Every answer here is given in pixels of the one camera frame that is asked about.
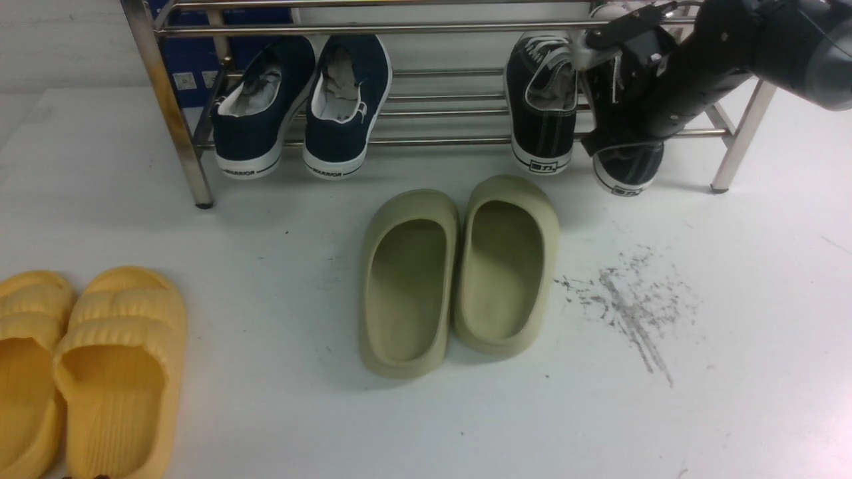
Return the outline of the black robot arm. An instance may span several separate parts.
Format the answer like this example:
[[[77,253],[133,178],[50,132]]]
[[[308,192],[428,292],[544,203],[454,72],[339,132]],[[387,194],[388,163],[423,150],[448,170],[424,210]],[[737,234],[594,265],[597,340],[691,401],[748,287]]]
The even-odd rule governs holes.
[[[849,1],[706,1],[681,43],[662,26],[676,6],[648,4],[588,32],[591,51],[620,49],[632,80],[582,140],[588,154],[663,142],[751,77],[850,109]]]

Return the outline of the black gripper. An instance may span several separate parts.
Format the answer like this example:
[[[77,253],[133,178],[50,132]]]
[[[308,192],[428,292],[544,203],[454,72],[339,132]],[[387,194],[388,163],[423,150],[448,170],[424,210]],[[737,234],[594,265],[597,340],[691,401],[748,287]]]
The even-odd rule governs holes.
[[[669,63],[658,55],[621,55],[582,73],[594,117],[593,130],[581,140],[588,155],[657,145],[695,118],[695,92]]]

